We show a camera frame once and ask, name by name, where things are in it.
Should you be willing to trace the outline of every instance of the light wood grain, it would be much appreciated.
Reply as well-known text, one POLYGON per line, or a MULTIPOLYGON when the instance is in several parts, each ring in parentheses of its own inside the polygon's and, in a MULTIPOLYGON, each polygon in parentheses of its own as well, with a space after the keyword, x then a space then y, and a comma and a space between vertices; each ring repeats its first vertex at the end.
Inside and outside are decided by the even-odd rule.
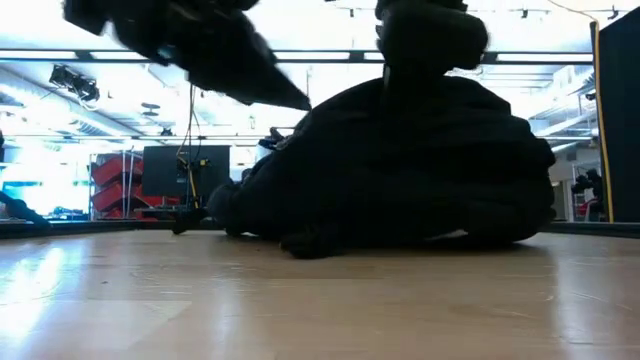
POLYGON ((0 243, 0 359, 640 359, 640 241, 319 261, 221 234, 0 243))

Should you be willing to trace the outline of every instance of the wall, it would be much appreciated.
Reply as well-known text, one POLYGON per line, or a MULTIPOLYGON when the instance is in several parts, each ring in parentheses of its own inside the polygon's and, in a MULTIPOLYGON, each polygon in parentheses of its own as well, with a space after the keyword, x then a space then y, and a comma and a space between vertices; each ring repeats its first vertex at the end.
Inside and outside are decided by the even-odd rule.
POLYGON ((567 161, 566 153, 563 153, 558 156, 558 160, 555 165, 553 165, 549 169, 549 176, 551 177, 551 181, 553 182, 561 182, 561 181, 573 181, 573 165, 580 165, 584 163, 588 163, 591 167, 593 166, 590 163, 599 162, 600 161, 600 149, 578 149, 577 150, 577 160, 576 161, 567 161))

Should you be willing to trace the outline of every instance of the fluorescent light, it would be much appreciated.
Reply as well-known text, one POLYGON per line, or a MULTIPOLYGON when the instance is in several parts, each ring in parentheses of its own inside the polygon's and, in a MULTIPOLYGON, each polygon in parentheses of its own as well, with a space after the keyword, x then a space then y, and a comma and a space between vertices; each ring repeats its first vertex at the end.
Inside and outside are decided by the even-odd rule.
POLYGON ((592 54, 498 54, 498 61, 591 62, 592 54))
POLYGON ((348 52, 276 52, 278 60, 348 60, 348 52))
POLYGON ((64 135, 11 135, 4 134, 6 139, 42 139, 42 140, 64 140, 64 135))
POLYGON ((364 54, 364 59, 369 61, 384 60, 384 56, 379 52, 368 52, 364 54))
POLYGON ((99 60, 148 60, 133 51, 92 51, 91 56, 99 60))
POLYGON ((294 132, 294 131, 295 131, 294 129, 284 129, 284 128, 278 129, 278 132, 279 132, 279 133, 280 133, 280 135, 282 135, 282 136, 290 136, 290 135, 293 135, 293 132, 294 132))
POLYGON ((4 50, 0 51, 0 58, 11 59, 57 59, 71 60, 77 59, 73 51, 24 51, 24 50, 4 50))
POLYGON ((373 10, 376 8, 376 2, 375 0, 339 0, 334 1, 333 6, 338 9, 373 10))
POLYGON ((131 136, 92 136, 92 135, 72 135, 73 140, 127 140, 131 136))
MULTIPOLYGON (((264 136, 235 136, 235 135, 202 135, 201 136, 203 140, 231 140, 231 141, 235 141, 235 140, 252 140, 252 141, 258 141, 260 139, 263 139, 264 136)), ((191 141, 198 141, 200 137, 198 136, 192 136, 191 137, 191 141)), ((160 136, 160 135, 151 135, 151 136, 136 136, 137 140, 157 140, 157 141, 171 141, 171 140, 177 140, 177 141, 183 141, 185 139, 184 136, 160 136)))
POLYGON ((547 141, 589 141, 589 136, 540 136, 547 141))
POLYGON ((568 144, 564 144, 564 145, 558 145, 555 146, 553 148, 551 148, 551 151, 553 151, 554 153, 560 152, 562 150, 566 150, 572 146, 575 146, 577 144, 577 142, 573 142, 573 143, 568 143, 568 144))

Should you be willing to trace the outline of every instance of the wire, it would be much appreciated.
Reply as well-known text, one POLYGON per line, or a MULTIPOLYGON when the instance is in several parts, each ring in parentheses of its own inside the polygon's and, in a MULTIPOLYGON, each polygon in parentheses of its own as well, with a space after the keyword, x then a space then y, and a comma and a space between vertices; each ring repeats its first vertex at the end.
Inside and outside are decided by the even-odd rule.
POLYGON ((51 94, 53 94, 54 92, 56 92, 56 90, 59 90, 59 89, 61 89, 61 87, 52 88, 45 96, 41 97, 38 100, 44 100, 44 99, 48 98, 51 94))
POLYGON ((198 121, 198 115, 195 113, 195 110, 193 118, 196 119, 196 126, 198 127, 198 152, 196 152, 195 159, 195 161, 198 161, 198 158, 200 157, 200 150, 202 149, 202 129, 200 129, 200 121, 198 121))
POLYGON ((178 158, 178 160, 182 161, 187 166, 189 183, 191 185, 191 187, 187 187, 187 202, 189 201, 189 190, 191 190, 193 191, 193 198, 195 199, 194 205, 196 209, 199 209, 200 206, 198 204, 198 199, 197 199, 198 193, 196 191, 196 183, 195 181, 193 181, 193 170, 191 169, 191 127, 192 127, 193 115, 194 115, 194 109, 193 109, 194 101, 195 101, 194 86, 192 84, 191 87, 189 88, 189 123, 187 125, 187 131, 184 136, 184 139, 182 140, 182 144, 180 145, 180 147, 178 148, 178 151, 176 152, 176 158, 178 158), (182 156, 180 156, 180 152, 184 148, 184 145, 187 143, 187 139, 189 139, 189 161, 185 160, 182 156))
POLYGON ((607 150, 607 137, 605 134, 604 128, 604 114, 602 111, 602 92, 600 91, 600 21, 596 19, 595 16, 589 15, 584 11, 572 9, 568 6, 557 3, 554 0, 547 0, 551 4, 565 9, 569 12, 579 14, 582 16, 586 16, 591 19, 595 23, 595 31, 594 31, 594 46, 593 46, 593 68, 596 75, 596 104, 598 105, 598 127, 600 129, 600 143, 602 144, 602 160, 604 165, 604 176, 607 182, 606 191, 607 191, 607 212, 609 215, 609 223, 614 222, 614 212, 613 212, 613 194, 611 192, 611 171, 609 168, 609 151, 607 150))
POLYGON ((87 97, 87 95, 85 96, 80 96, 80 91, 78 91, 77 87, 73 87, 73 89, 76 91, 76 98, 78 98, 78 103, 80 104, 80 106, 82 106, 85 110, 90 111, 90 112, 94 112, 94 111, 98 111, 100 110, 99 106, 95 106, 95 107, 90 107, 86 101, 84 101, 84 98, 87 97))

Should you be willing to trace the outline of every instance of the black monitor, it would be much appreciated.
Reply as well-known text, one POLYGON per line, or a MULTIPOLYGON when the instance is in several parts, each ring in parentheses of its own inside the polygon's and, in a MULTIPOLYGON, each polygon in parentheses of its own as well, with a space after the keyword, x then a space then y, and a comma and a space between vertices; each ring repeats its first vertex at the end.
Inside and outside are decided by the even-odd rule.
MULTIPOLYGON (((178 149, 178 146, 144 148, 142 193, 145 196, 186 196, 187 191, 193 196, 191 190, 187 190, 188 174, 178 166, 178 149)), ((229 146, 185 146, 180 150, 180 157, 187 161, 191 158, 192 163, 205 162, 204 166, 193 167, 198 196, 208 196, 218 186, 229 182, 229 156, 229 146)))

